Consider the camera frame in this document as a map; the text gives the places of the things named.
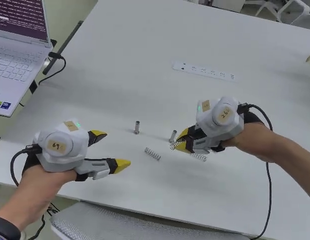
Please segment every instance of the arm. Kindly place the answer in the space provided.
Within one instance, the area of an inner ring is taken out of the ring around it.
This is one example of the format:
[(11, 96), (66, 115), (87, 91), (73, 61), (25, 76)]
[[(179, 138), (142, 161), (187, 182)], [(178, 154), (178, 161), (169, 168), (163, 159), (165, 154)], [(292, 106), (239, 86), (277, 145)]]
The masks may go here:
[(254, 155), (283, 168), (310, 196), (310, 152), (259, 123), (245, 124), (244, 131), (224, 143), (225, 147)]
[(60, 188), (76, 177), (74, 170), (52, 173), (46, 172), (41, 165), (28, 169), (14, 195), (0, 209), (0, 218), (23, 231), (45, 213)]

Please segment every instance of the laptop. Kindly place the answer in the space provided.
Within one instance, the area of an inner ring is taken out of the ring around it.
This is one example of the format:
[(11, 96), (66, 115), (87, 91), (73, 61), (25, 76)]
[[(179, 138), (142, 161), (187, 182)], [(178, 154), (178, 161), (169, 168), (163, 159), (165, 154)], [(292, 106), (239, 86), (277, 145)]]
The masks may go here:
[(44, 0), (0, 0), (0, 115), (11, 117), (52, 50)]

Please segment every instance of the laptop sticker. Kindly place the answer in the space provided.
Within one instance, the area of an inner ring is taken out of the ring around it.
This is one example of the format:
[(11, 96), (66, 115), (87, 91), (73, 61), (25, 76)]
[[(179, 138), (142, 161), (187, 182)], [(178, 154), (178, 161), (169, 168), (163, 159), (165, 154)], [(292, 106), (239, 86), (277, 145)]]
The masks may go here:
[(1, 109), (9, 109), (11, 103), (10, 102), (4, 102), (2, 105), (1, 105)]

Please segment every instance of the laptop keyboard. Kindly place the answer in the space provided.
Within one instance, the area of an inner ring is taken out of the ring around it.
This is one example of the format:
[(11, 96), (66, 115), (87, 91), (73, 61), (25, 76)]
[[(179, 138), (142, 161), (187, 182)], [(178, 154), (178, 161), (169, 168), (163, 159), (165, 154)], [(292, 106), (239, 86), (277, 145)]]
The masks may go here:
[(44, 52), (16, 51), (0, 45), (0, 77), (26, 82)]

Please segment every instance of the laptop screen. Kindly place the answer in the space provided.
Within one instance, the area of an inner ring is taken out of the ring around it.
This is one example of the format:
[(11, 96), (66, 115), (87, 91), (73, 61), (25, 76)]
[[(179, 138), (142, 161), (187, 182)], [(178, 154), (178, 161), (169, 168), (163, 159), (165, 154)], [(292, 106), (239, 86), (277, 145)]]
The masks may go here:
[(0, 30), (47, 43), (43, 0), (0, 0)]

